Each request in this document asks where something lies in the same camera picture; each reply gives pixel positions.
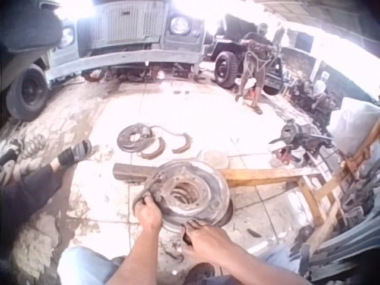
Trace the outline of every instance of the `rusty metal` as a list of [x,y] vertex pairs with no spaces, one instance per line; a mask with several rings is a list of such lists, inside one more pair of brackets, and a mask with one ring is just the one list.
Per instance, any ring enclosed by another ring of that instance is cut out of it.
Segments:
[[182,136],[185,138],[186,142],[183,145],[183,147],[172,149],[172,152],[175,153],[175,154],[184,153],[185,151],[188,151],[190,149],[190,147],[191,147],[192,138],[188,134],[186,134],[186,133],[182,134]]
[[164,139],[162,137],[159,137],[159,147],[157,150],[155,150],[152,153],[137,153],[137,155],[142,157],[143,159],[152,160],[160,156],[164,152],[165,146],[166,146],[166,143]]
[[156,167],[140,166],[123,163],[115,163],[113,166],[113,177],[128,183],[144,183],[149,176],[153,175]]
[[292,150],[297,150],[303,147],[305,151],[310,152],[314,157],[318,157],[319,150],[322,146],[332,148],[332,138],[324,135],[319,135],[318,130],[313,125],[301,126],[294,119],[286,121],[285,126],[281,130],[281,137],[272,140],[270,144],[278,141],[284,141],[285,147],[274,150],[273,153],[283,163],[289,163],[292,156]]
[[145,150],[154,142],[154,135],[151,129],[141,123],[131,125],[123,129],[118,136],[118,146],[127,153],[137,153]]
[[199,219],[216,225],[226,214],[230,192],[222,175],[200,161],[177,160],[156,169],[136,197],[134,207],[150,192],[163,214],[163,227],[180,232],[181,225]]

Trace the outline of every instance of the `brake spring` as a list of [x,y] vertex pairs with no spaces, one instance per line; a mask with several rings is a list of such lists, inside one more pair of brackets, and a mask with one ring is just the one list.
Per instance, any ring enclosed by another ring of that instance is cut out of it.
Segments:
[[31,140],[28,140],[24,143],[24,149],[21,153],[21,159],[27,159],[29,157],[32,157],[33,155],[37,154],[40,150],[43,150],[43,148],[46,146],[46,138],[39,134],[36,135]]

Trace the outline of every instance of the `metal scrap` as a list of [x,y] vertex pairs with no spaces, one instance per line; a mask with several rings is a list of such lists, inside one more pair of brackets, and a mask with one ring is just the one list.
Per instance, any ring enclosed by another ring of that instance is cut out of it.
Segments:
[[291,159],[296,159],[292,156],[292,151],[299,147],[310,152],[314,157],[318,157],[319,150],[322,146],[325,148],[333,148],[332,138],[324,135],[319,135],[318,130],[312,125],[301,126],[294,119],[286,121],[285,126],[281,130],[280,138],[272,140],[270,144],[284,141],[285,147],[273,151],[278,159],[283,163],[289,164]]
[[158,167],[134,200],[133,210],[147,192],[162,211],[163,227],[176,233],[190,219],[216,225],[230,203],[229,189],[222,175],[200,161],[171,161]]
[[153,132],[154,128],[160,128],[170,135],[185,138],[185,144],[182,147],[174,148],[172,150],[173,153],[180,154],[190,149],[192,138],[188,134],[175,134],[162,128],[161,126],[147,126],[141,123],[131,125],[120,132],[118,136],[119,148],[122,151],[129,153],[138,153],[138,155],[144,159],[155,159],[160,156],[166,148],[166,143],[162,137],[158,137],[159,147],[156,151],[149,154],[143,153],[143,151],[149,148],[156,140],[156,135]]
[[160,156],[164,152],[165,146],[166,146],[166,143],[164,139],[160,137],[159,147],[157,150],[155,150],[152,153],[137,153],[137,155],[147,160],[155,159],[156,157]]

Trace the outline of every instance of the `circular metal plate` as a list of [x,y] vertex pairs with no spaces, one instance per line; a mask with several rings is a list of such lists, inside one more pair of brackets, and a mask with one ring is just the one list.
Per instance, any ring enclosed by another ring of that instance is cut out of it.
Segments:
[[127,153],[137,153],[145,150],[154,142],[151,129],[141,123],[136,123],[123,129],[118,136],[118,146]]
[[162,211],[163,227],[176,233],[191,219],[216,225],[230,202],[224,177],[200,161],[177,160],[163,164],[145,186]]

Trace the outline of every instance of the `wheel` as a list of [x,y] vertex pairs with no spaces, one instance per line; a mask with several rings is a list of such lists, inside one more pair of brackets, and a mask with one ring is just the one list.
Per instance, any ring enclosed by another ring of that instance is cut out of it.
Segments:
[[219,53],[215,61],[215,81],[223,88],[231,88],[238,77],[239,64],[232,52]]
[[30,122],[43,110],[48,94],[45,73],[32,64],[11,83],[6,98],[7,108],[16,119]]

